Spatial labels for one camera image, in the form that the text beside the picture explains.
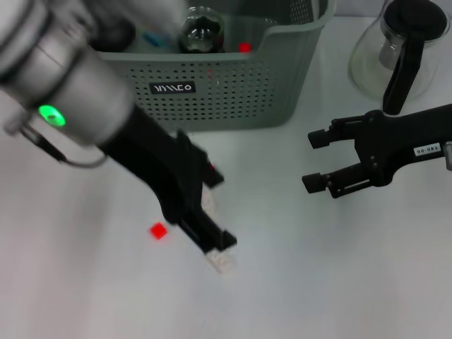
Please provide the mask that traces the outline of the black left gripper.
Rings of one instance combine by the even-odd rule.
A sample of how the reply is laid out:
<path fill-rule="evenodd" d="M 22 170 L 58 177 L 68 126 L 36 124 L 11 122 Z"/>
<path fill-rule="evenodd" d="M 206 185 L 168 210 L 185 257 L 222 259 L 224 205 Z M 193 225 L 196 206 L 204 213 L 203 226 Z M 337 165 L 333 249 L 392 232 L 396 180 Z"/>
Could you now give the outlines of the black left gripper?
<path fill-rule="evenodd" d="M 237 245 L 233 234 L 199 208 L 203 184 L 215 188 L 224 177 L 186 134 L 169 135 L 135 106 L 125 125 L 100 150 L 147 184 L 165 219 L 178 224 L 204 254 Z"/>

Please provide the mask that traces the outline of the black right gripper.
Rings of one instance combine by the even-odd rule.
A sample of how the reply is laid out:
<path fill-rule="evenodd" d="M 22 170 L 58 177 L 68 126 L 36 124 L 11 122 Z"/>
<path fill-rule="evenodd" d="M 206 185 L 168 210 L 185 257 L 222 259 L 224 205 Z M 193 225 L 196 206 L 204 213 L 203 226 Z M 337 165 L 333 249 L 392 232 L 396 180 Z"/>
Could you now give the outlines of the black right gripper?
<path fill-rule="evenodd" d="M 308 134 L 313 149 L 353 140 L 359 164 L 327 174 L 302 177 L 309 194 L 329 191 L 333 198 L 371 185 L 389 185 L 402 167 L 444 156 L 451 141 L 451 106 L 444 105 L 404 116 L 388 117 L 379 110 L 362 116 L 333 119 L 327 130 Z"/>

